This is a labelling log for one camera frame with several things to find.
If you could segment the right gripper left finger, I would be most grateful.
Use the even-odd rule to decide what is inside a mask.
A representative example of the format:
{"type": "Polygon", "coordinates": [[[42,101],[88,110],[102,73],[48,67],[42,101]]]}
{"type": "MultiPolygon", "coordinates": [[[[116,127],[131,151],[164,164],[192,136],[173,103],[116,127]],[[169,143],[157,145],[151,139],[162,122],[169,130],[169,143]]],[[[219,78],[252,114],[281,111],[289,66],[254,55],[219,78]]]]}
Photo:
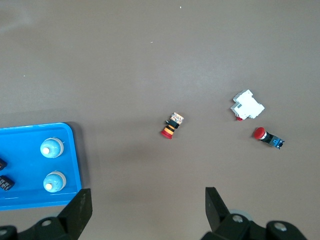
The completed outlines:
{"type": "Polygon", "coordinates": [[[18,232],[13,225],[0,227],[2,240],[77,240],[93,214],[91,189],[81,189],[57,215],[46,217],[18,232]]]}

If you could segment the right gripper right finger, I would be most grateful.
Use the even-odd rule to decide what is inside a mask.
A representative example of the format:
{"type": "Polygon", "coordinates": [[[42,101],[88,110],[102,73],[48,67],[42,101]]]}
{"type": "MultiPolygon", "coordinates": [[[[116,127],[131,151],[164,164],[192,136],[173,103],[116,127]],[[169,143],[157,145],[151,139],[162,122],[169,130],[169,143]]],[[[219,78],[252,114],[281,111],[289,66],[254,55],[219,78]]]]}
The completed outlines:
{"type": "Polygon", "coordinates": [[[273,220],[259,226],[240,213],[230,213],[215,187],[205,188],[205,213],[211,231],[203,240],[305,240],[293,224],[273,220]]]}

